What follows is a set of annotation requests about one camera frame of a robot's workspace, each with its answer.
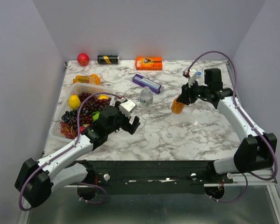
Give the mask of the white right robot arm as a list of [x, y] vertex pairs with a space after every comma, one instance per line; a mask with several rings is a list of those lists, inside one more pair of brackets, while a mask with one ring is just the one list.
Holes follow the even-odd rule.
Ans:
[[215, 183], [227, 173], [250, 173], [272, 167], [277, 138], [259, 128], [244, 111], [230, 88], [223, 87], [221, 70], [218, 68], [204, 71], [204, 84], [199, 85], [197, 71], [186, 69], [183, 76], [188, 82], [182, 86], [177, 103], [189, 105], [198, 99], [211, 103], [230, 123], [236, 132], [240, 146], [231, 157], [218, 159], [210, 163], [205, 171], [206, 179]]

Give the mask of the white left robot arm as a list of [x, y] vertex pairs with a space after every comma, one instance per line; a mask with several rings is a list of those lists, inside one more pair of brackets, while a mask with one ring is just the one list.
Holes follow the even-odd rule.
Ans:
[[[76, 182], [90, 184], [94, 180], [93, 171], [81, 163], [73, 166], [70, 164], [103, 145], [109, 134], [118, 132], [119, 129], [134, 134], [140, 125], [139, 117], [135, 117], [133, 123], [130, 123], [131, 114], [136, 107], [131, 100], [107, 106], [92, 125], [66, 146], [37, 161], [32, 158], [24, 161], [14, 184], [20, 193], [20, 209], [30, 211], [31, 208], [40, 206], [53, 190], [66, 185]], [[30, 208], [23, 207], [23, 199], [30, 204]]]

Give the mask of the orange juice bottle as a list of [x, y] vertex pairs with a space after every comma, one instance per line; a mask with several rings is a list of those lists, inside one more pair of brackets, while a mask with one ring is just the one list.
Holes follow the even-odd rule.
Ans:
[[171, 111], [174, 114], [181, 114], [184, 107], [185, 107], [185, 104], [177, 102], [177, 98], [175, 98], [172, 103], [172, 106], [171, 106]]

